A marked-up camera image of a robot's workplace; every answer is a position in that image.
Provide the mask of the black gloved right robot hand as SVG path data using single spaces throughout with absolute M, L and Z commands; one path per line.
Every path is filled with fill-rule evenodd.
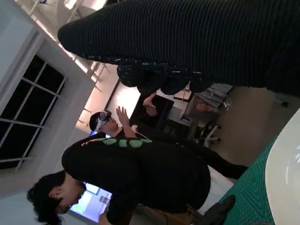
M 58 40 L 116 65 L 144 95 L 214 83 L 300 95 L 297 0 L 123 0 L 63 25 Z

